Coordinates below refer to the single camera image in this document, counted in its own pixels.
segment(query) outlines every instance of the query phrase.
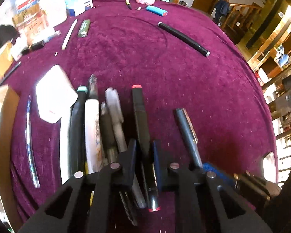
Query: gold pen clip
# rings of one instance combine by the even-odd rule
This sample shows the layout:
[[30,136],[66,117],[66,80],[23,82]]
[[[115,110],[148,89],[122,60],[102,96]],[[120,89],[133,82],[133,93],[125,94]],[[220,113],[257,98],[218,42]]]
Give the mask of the gold pen clip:
[[196,137],[195,130],[193,128],[193,125],[191,123],[191,120],[190,120],[189,115],[187,114],[187,111],[186,111],[185,108],[183,108],[183,112],[184,112],[184,115],[186,117],[187,123],[190,126],[190,130],[191,130],[192,137],[193,137],[193,143],[198,144],[198,140],[197,140],[197,137]]

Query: box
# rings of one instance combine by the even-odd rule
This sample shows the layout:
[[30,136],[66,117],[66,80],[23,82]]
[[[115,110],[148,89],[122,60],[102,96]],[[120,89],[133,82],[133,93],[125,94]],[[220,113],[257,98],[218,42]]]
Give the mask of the box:
[[67,9],[70,16],[78,16],[79,14],[93,7],[93,0],[82,0],[74,4],[70,9]]
[[0,200],[3,216],[14,232],[22,226],[11,185],[10,150],[19,96],[8,85],[0,87]]
[[49,26],[45,11],[38,4],[17,14],[12,20],[20,36],[27,39],[28,45],[32,45],[41,31]]

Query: red cap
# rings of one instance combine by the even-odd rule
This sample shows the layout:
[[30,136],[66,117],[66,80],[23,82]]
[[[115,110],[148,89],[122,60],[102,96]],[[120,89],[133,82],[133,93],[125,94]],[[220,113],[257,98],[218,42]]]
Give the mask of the red cap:
[[161,210],[161,207],[158,207],[156,209],[149,209],[149,212],[155,212],[155,211],[159,211],[159,210]]

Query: green lighter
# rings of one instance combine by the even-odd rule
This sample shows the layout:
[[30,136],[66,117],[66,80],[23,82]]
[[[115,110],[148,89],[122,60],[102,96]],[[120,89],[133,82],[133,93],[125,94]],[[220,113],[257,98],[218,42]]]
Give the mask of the green lighter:
[[81,28],[79,30],[79,33],[78,33],[78,37],[86,37],[87,36],[90,24],[91,24],[91,21],[89,19],[83,21]]

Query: wooden staircase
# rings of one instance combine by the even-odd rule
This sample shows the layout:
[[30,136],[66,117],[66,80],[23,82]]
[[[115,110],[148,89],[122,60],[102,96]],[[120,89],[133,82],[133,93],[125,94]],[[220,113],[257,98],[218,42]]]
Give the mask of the wooden staircase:
[[227,17],[222,18],[221,29],[237,45],[262,8],[256,3],[252,5],[231,3],[230,6],[232,10]]

